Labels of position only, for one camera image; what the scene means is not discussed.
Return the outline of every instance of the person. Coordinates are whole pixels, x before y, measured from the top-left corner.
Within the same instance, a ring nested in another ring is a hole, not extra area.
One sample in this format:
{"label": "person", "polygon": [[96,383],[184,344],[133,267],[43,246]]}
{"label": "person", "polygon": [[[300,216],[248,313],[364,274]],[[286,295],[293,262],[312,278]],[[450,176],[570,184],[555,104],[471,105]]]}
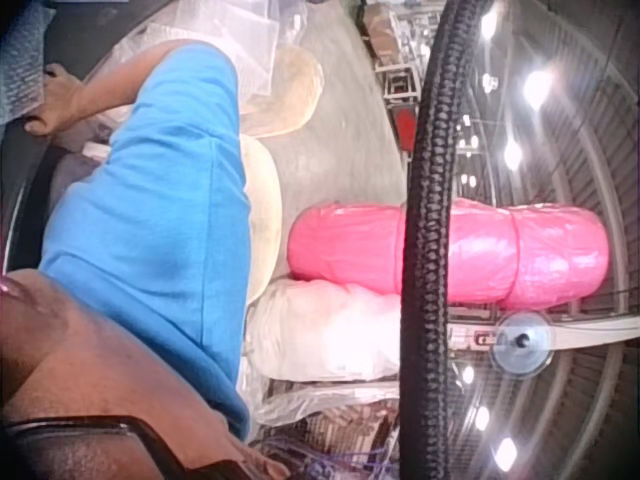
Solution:
{"label": "person", "polygon": [[[250,206],[233,65],[175,40],[86,86],[46,73],[33,135],[134,107],[105,164],[56,206],[39,268],[0,281],[5,421],[45,478],[165,478],[168,457],[185,475],[231,472],[197,478],[286,477],[242,443],[235,390]],[[110,429],[138,432],[154,468]]]}

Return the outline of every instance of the concrete floor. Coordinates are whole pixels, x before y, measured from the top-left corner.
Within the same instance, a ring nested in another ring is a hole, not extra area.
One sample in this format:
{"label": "concrete floor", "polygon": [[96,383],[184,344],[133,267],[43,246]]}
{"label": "concrete floor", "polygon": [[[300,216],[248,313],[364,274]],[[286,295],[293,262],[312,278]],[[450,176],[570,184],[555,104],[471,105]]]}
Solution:
{"label": "concrete floor", "polygon": [[371,61],[339,0],[307,4],[301,46],[324,71],[325,86],[300,130],[260,141],[269,149],[282,189],[283,233],[274,272],[288,272],[286,242],[304,209],[329,202],[400,204],[406,179]]}

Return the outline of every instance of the white bag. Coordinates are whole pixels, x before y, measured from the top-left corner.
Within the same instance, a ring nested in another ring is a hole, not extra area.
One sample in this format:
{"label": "white bag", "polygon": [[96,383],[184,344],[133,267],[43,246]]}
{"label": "white bag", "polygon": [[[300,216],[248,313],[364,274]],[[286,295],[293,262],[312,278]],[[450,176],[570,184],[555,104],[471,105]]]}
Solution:
{"label": "white bag", "polygon": [[247,319],[246,355],[296,382],[373,380],[400,368],[400,296],[324,280],[270,285]]}

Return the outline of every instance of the hand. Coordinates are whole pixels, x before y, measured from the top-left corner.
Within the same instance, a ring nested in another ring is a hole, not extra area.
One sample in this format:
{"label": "hand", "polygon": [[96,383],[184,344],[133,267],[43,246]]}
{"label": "hand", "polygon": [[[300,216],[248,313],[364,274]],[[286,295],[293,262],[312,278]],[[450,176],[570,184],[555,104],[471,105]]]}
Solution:
{"label": "hand", "polygon": [[44,103],[33,110],[25,130],[33,135],[49,135],[66,130],[80,119],[79,97],[84,85],[58,64],[47,65]]}

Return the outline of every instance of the pink bag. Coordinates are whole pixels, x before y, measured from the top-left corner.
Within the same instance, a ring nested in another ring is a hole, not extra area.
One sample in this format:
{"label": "pink bag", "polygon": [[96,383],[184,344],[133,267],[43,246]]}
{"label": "pink bag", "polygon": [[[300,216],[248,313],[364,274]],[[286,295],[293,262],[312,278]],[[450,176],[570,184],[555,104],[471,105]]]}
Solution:
{"label": "pink bag", "polygon": [[[311,208],[291,229],[289,267],[296,278],[400,293],[404,226],[401,207]],[[496,209],[467,199],[452,206],[450,303],[558,305],[593,293],[608,262],[606,231],[588,211],[553,205]]]}
{"label": "pink bag", "polygon": [[607,232],[577,207],[512,207],[520,248],[518,275],[506,308],[543,309],[595,292],[609,266]]}

